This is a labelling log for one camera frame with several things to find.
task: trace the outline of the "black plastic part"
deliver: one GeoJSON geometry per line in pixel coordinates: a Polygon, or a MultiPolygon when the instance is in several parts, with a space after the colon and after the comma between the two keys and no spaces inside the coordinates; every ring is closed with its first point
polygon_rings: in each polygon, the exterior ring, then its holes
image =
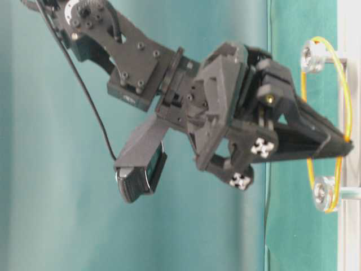
{"type": "MultiPolygon", "coordinates": [[[[226,42],[199,63],[182,48],[174,52],[146,37],[107,0],[80,1],[70,23],[64,16],[68,1],[43,2],[66,48],[109,74],[110,95],[143,111],[160,95],[156,115],[132,134],[114,165],[116,171],[132,168],[118,182],[127,202],[154,193],[166,155],[157,158],[152,174],[146,172],[168,128],[186,134],[197,168],[224,183],[235,174],[252,182],[252,163],[333,158],[353,148],[301,101],[290,70],[268,52],[226,42]],[[228,157],[216,154],[223,139],[228,157]]],[[[22,3],[37,10],[31,1],[22,3]]]]}

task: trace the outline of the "screw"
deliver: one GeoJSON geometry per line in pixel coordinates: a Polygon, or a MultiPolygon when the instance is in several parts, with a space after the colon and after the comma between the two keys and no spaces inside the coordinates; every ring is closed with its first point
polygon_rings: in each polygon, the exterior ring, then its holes
{"type": "Polygon", "coordinates": [[[144,47],[145,47],[144,43],[138,42],[138,44],[137,44],[138,50],[142,51],[142,50],[144,50],[144,47]]]}
{"type": "Polygon", "coordinates": [[[159,52],[158,50],[155,50],[155,51],[153,52],[153,56],[154,56],[155,58],[159,58],[160,52],[159,52]]]}
{"type": "Polygon", "coordinates": [[[102,21],[103,20],[103,17],[100,15],[100,14],[96,14],[95,15],[95,20],[97,20],[97,21],[102,21]]]}
{"type": "Polygon", "coordinates": [[[275,101],[275,97],[273,95],[269,94],[266,96],[266,102],[268,104],[273,104],[274,101],[275,101]]]}
{"type": "Polygon", "coordinates": [[[85,25],[88,29],[91,29],[93,27],[93,23],[91,21],[87,21],[85,25]]]}
{"type": "Polygon", "coordinates": [[[78,20],[72,20],[72,25],[74,27],[80,27],[80,22],[78,20]]]}
{"type": "Polygon", "coordinates": [[[193,94],[188,94],[188,95],[187,95],[187,99],[188,99],[188,100],[190,100],[190,101],[192,102],[192,101],[193,101],[193,99],[194,99],[193,94]]]}
{"type": "Polygon", "coordinates": [[[121,86],[126,86],[127,82],[126,80],[129,78],[129,74],[127,72],[122,72],[120,74],[120,85],[121,86]]]}
{"type": "Polygon", "coordinates": [[[79,39],[79,35],[77,33],[72,33],[72,40],[76,41],[79,39]]]}
{"type": "Polygon", "coordinates": [[[138,87],[135,89],[135,92],[137,94],[141,94],[143,92],[144,89],[144,81],[143,80],[139,80],[138,81],[138,87]]]}
{"type": "Polygon", "coordinates": [[[97,9],[100,10],[100,11],[104,9],[103,4],[101,4],[101,3],[97,4],[96,7],[97,7],[97,9]]]}

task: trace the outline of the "green curtain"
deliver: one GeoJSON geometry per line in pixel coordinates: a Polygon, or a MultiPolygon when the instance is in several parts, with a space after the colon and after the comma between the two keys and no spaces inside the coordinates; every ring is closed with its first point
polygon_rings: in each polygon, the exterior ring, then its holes
{"type": "MultiPolygon", "coordinates": [[[[262,0],[112,3],[196,60],[227,40],[267,47],[262,0]]],[[[188,139],[171,131],[157,193],[125,204],[91,108],[44,22],[19,1],[3,1],[2,11],[1,270],[263,270],[263,165],[239,192],[198,172],[188,139]]],[[[76,65],[120,150],[146,115],[108,96],[97,66],[76,65]]]]}
{"type": "MultiPolygon", "coordinates": [[[[269,0],[269,33],[275,60],[289,67],[300,94],[300,53],[306,40],[323,36],[337,48],[336,0],[269,0]]],[[[337,74],[332,65],[307,77],[311,106],[337,125],[337,74]]],[[[269,167],[266,245],[270,271],[337,270],[337,215],[317,211],[306,161],[269,167]]],[[[333,176],[334,159],[315,163],[316,176],[333,176]]]]}

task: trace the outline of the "bolt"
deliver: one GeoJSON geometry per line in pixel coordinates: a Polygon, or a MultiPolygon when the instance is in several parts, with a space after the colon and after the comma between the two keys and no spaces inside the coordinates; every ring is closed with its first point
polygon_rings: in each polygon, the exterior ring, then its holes
{"type": "Polygon", "coordinates": [[[268,104],[273,104],[274,101],[275,101],[275,97],[273,95],[269,94],[269,95],[266,96],[266,102],[268,104]]]}
{"type": "Polygon", "coordinates": [[[326,192],[325,192],[325,188],[322,185],[322,183],[318,183],[315,186],[314,189],[314,193],[315,193],[315,200],[318,204],[323,203],[323,201],[325,200],[325,196],[326,196],[326,192]]]}
{"type": "Polygon", "coordinates": [[[144,47],[145,47],[144,43],[138,42],[138,44],[137,44],[138,50],[142,51],[142,50],[144,50],[144,47]]]}
{"type": "Polygon", "coordinates": [[[93,27],[93,23],[91,21],[87,21],[85,25],[87,29],[91,29],[93,27]]]}
{"type": "Polygon", "coordinates": [[[188,99],[188,100],[190,100],[190,101],[192,102],[192,101],[193,101],[193,99],[194,99],[193,94],[188,94],[188,95],[187,95],[187,99],[188,99]]]}
{"type": "Polygon", "coordinates": [[[155,50],[155,51],[153,52],[153,56],[154,56],[154,58],[159,58],[160,52],[159,52],[158,50],[155,50]]]}
{"type": "Polygon", "coordinates": [[[72,40],[76,41],[79,39],[79,35],[77,33],[72,33],[72,40]]]}
{"type": "Polygon", "coordinates": [[[143,80],[139,80],[137,83],[138,87],[135,89],[135,92],[139,95],[143,92],[144,90],[144,81],[143,80]]]}

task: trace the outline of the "hex screw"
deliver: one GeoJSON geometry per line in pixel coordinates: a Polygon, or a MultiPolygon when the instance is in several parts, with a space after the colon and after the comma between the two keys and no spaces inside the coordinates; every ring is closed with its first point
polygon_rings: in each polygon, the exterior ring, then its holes
{"type": "Polygon", "coordinates": [[[120,85],[126,86],[127,85],[127,79],[129,78],[129,74],[127,72],[122,72],[120,74],[120,85]]]}
{"type": "Polygon", "coordinates": [[[143,42],[138,42],[137,48],[138,48],[138,50],[140,50],[140,51],[144,50],[144,48],[145,48],[144,43],[143,43],[143,42]]]}
{"type": "Polygon", "coordinates": [[[101,4],[101,3],[98,3],[98,4],[96,5],[96,7],[97,7],[97,9],[98,9],[99,11],[102,11],[102,10],[104,9],[103,4],[101,4]]]}
{"type": "Polygon", "coordinates": [[[153,52],[153,56],[154,56],[154,58],[159,58],[160,57],[160,52],[158,50],[155,50],[153,52]]]}
{"type": "Polygon", "coordinates": [[[143,80],[139,80],[137,83],[138,87],[135,89],[135,92],[139,95],[143,92],[144,90],[144,81],[143,80]]]}
{"type": "Polygon", "coordinates": [[[187,99],[192,102],[193,99],[194,99],[194,95],[189,93],[189,94],[187,95],[187,99]]]}
{"type": "Polygon", "coordinates": [[[103,20],[103,17],[100,14],[96,14],[95,20],[97,20],[98,22],[101,22],[103,20]]]}
{"type": "Polygon", "coordinates": [[[73,27],[80,27],[80,22],[77,19],[72,20],[73,27]]]}
{"type": "Polygon", "coordinates": [[[91,29],[91,28],[93,28],[93,23],[91,21],[87,21],[85,23],[85,26],[86,26],[87,29],[91,29]]]}

